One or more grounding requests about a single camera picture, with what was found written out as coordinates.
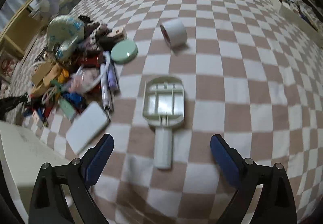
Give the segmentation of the green round compact mirror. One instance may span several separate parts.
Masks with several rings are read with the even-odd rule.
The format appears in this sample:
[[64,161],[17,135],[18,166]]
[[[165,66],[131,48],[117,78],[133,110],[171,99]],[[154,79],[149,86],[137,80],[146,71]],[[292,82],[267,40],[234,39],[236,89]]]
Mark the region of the green round compact mirror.
[[138,47],[132,40],[118,42],[111,50],[110,58],[118,65],[126,64],[136,58]]

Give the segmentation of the purple pen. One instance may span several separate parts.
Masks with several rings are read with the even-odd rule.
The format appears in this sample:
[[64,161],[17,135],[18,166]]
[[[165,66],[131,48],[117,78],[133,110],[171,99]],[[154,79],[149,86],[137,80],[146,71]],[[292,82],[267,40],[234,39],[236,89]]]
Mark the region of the purple pen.
[[110,92],[112,92],[114,95],[118,94],[119,84],[118,84],[118,78],[115,72],[114,63],[109,64],[109,68],[107,71],[107,80],[108,80],[108,88]]

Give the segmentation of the white pen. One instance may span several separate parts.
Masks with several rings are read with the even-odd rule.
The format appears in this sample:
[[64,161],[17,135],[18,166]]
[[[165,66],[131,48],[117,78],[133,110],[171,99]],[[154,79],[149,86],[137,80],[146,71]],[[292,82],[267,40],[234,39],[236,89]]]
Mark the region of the white pen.
[[110,93],[108,90],[108,82],[107,82],[107,71],[105,70],[105,64],[101,64],[100,66],[100,75],[101,75],[101,97],[102,97],[102,105],[107,115],[111,112],[111,104],[109,101]]

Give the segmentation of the white storage box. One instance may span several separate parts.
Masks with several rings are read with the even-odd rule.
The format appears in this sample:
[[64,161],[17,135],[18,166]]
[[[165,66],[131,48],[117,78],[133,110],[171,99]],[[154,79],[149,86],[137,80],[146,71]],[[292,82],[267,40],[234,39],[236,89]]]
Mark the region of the white storage box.
[[28,223],[33,187],[45,162],[60,166],[68,160],[46,146],[30,129],[1,122],[1,170],[23,223]]

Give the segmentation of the white power bank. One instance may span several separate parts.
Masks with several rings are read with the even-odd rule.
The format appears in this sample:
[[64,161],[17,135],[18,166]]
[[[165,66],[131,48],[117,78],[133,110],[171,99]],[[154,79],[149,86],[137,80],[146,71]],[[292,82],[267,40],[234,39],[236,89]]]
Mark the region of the white power bank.
[[66,140],[72,151],[79,154],[108,123],[105,111],[97,102],[91,102],[66,132]]

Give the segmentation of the floral fabric pouch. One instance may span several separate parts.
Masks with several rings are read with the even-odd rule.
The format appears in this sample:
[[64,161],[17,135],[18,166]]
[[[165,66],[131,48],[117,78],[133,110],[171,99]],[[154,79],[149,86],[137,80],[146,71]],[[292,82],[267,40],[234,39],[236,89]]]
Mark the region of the floral fabric pouch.
[[47,27],[47,46],[54,49],[57,44],[67,42],[75,45],[84,39],[85,23],[71,15],[60,15],[52,19]]

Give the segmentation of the white tape roll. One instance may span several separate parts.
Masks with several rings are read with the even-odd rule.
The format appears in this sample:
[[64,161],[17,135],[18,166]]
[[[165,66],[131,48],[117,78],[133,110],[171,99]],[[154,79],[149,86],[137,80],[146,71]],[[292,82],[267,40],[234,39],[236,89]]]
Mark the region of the white tape roll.
[[161,33],[166,44],[171,49],[186,44],[188,36],[185,26],[180,19],[171,19],[161,23]]

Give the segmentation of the wooden shelf unit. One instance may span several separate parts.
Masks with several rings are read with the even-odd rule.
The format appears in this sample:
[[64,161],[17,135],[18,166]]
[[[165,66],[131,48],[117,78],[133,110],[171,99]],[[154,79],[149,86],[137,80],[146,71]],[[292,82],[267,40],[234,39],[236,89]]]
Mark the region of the wooden shelf unit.
[[1,80],[8,84],[19,61],[28,55],[44,26],[43,20],[31,15],[31,4],[35,1],[27,0],[1,32]]

